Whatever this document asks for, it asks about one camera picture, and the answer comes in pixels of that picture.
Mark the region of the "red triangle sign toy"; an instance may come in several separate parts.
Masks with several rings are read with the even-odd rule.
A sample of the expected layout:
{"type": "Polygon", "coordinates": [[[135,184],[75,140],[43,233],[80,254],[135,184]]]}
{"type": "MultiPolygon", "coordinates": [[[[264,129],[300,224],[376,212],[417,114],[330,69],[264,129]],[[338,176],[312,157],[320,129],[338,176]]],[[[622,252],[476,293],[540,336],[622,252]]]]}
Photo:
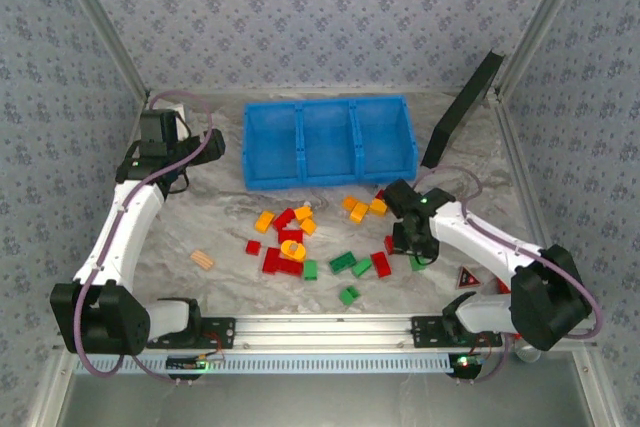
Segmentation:
{"type": "Polygon", "coordinates": [[[456,283],[457,289],[475,288],[481,285],[482,282],[468,268],[460,267],[456,283]]]}

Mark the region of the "blue three-compartment bin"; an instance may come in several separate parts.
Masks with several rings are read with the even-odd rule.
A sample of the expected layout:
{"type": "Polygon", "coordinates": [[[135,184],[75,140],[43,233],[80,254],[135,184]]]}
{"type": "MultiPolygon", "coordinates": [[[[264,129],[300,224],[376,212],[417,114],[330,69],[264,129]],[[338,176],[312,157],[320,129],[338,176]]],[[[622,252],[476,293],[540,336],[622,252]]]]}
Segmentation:
{"type": "Polygon", "coordinates": [[[245,107],[249,190],[412,180],[418,145],[402,95],[287,100],[245,107]]]}

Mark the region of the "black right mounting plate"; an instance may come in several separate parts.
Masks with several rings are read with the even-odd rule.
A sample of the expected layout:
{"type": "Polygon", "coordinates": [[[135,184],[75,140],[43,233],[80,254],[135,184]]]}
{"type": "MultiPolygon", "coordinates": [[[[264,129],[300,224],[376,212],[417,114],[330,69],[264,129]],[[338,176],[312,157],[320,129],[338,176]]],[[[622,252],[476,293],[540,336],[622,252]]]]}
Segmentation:
{"type": "Polygon", "coordinates": [[[502,337],[492,332],[471,333],[458,321],[443,316],[414,316],[410,329],[415,348],[501,347],[502,337]]]}

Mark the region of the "black mounting plate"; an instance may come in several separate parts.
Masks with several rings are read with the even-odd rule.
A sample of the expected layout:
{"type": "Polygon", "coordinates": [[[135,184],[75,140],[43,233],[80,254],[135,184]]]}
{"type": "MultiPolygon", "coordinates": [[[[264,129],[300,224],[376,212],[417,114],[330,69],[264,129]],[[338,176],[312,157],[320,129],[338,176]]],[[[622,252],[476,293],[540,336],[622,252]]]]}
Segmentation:
{"type": "Polygon", "coordinates": [[[147,344],[148,349],[222,350],[234,346],[236,319],[233,317],[201,317],[189,321],[186,329],[165,334],[147,344]]]}
{"type": "Polygon", "coordinates": [[[414,316],[410,329],[415,348],[501,347],[502,337],[492,332],[471,333],[458,321],[443,316],[414,316]]]}

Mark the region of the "black angled bar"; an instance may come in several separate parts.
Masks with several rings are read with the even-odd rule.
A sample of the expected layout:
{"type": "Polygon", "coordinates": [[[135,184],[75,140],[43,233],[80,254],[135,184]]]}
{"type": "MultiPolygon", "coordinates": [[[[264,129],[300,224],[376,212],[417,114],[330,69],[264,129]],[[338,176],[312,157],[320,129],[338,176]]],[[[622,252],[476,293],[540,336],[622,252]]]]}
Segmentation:
{"type": "Polygon", "coordinates": [[[489,91],[504,57],[490,51],[476,68],[446,112],[434,126],[429,143],[424,152],[421,166],[437,167],[451,140],[454,131],[472,106],[481,102],[489,91]]]}

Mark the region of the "right circuit board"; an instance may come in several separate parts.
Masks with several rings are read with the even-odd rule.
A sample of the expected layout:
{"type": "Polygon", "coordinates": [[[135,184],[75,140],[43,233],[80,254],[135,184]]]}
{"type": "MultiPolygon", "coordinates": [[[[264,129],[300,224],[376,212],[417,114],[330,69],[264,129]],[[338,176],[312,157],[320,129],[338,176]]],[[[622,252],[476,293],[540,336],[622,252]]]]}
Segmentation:
{"type": "Polygon", "coordinates": [[[486,360],[479,354],[450,354],[452,369],[448,376],[460,381],[474,381],[481,373],[486,360]]]}

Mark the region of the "circuit board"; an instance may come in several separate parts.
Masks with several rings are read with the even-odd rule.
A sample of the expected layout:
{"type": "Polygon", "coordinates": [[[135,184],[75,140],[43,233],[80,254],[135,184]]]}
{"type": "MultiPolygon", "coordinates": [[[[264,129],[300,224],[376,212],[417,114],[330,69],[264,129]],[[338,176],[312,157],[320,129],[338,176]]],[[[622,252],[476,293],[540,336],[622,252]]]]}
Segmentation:
{"type": "Polygon", "coordinates": [[[223,355],[200,354],[195,356],[170,356],[165,361],[166,370],[209,371],[225,361],[223,355]]]}
{"type": "Polygon", "coordinates": [[[448,376],[460,381],[474,381],[481,373],[486,360],[479,354],[450,354],[452,369],[448,376]]]}

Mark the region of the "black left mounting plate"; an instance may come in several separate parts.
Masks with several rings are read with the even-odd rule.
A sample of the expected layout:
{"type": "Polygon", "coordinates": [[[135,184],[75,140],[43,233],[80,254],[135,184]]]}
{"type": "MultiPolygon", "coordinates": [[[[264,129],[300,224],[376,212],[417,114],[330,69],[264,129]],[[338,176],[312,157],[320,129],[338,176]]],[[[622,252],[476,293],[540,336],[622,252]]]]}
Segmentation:
{"type": "Polygon", "coordinates": [[[236,319],[233,317],[201,317],[189,321],[186,329],[165,334],[147,344],[148,349],[222,350],[234,346],[236,319]]]}

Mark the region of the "left circuit board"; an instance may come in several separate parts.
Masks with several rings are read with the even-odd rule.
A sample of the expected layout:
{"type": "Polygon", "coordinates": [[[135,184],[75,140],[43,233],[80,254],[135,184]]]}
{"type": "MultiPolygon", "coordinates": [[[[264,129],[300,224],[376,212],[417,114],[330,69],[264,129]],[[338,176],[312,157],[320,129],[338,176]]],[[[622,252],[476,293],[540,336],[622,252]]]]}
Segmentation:
{"type": "Polygon", "coordinates": [[[225,361],[223,355],[200,354],[195,356],[170,356],[165,361],[166,370],[209,371],[225,361]]]}

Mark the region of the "aluminium side rail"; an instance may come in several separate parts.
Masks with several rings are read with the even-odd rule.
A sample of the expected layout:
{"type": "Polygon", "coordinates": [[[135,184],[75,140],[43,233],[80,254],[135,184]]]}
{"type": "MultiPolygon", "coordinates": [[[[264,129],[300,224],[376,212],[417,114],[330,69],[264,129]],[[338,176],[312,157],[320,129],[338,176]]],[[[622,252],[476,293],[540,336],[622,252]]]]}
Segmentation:
{"type": "MultiPolygon", "coordinates": [[[[538,244],[550,245],[549,229],[542,214],[510,113],[495,94],[489,96],[488,102],[496,113],[505,155],[512,172],[527,229],[538,244]]],[[[622,415],[622,409],[615,396],[614,387],[608,376],[598,344],[566,341],[564,346],[575,347],[575,350],[572,351],[573,361],[594,426],[629,427],[622,415]]]]}
{"type": "Polygon", "coordinates": [[[53,347],[36,386],[25,427],[57,427],[75,362],[76,356],[64,346],[53,347]]]}

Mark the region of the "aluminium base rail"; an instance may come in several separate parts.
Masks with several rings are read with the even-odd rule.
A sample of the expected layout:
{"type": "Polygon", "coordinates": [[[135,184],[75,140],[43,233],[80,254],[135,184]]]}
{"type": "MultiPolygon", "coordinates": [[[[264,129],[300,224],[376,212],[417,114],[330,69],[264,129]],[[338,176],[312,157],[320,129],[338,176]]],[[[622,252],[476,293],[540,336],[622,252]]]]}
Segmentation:
{"type": "MultiPolygon", "coordinates": [[[[415,349],[410,332],[411,318],[403,315],[267,315],[236,319],[234,346],[251,351],[415,349]]],[[[100,327],[83,341],[88,354],[139,355],[147,344],[165,334],[156,321],[147,329],[140,321],[125,323],[132,330],[110,334],[100,327]]],[[[501,347],[471,347],[479,352],[497,352],[501,347]]],[[[471,348],[417,348],[432,351],[467,351],[471,348]]]]}

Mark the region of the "aluminium back rail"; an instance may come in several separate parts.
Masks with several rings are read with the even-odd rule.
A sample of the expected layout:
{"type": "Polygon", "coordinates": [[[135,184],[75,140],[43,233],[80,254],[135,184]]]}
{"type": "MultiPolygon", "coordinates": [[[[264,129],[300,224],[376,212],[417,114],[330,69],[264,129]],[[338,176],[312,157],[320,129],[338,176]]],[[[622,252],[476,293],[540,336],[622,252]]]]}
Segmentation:
{"type": "Polygon", "coordinates": [[[386,94],[444,94],[455,97],[463,90],[462,86],[455,87],[384,87],[384,86],[364,86],[364,87],[288,87],[288,88],[236,88],[236,89],[213,89],[213,90],[180,90],[180,89],[155,89],[149,92],[151,97],[165,92],[169,97],[183,97],[192,94],[201,98],[214,96],[248,96],[248,97],[313,97],[313,96],[339,96],[351,95],[362,96],[365,94],[386,95],[386,94]]]}

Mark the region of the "aluminium frame post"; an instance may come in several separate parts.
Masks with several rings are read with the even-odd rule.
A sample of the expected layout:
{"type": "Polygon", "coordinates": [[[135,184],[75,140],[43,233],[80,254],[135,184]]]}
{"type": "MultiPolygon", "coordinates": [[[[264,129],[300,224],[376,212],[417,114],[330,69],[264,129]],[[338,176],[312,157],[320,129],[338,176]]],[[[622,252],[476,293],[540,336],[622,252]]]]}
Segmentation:
{"type": "Polygon", "coordinates": [[[78,1],[125,83],[139,100],[146,100],[147,90],[141,76],[100,0],[78,1]]]}
{"type": "Polygon", "coordinates": [[[541,0],[538,4],[516,50],[509,56],[502,76],[496,84],[496,96],[501,102],[506,102],[512,96],[565,1],[541,0]]]}

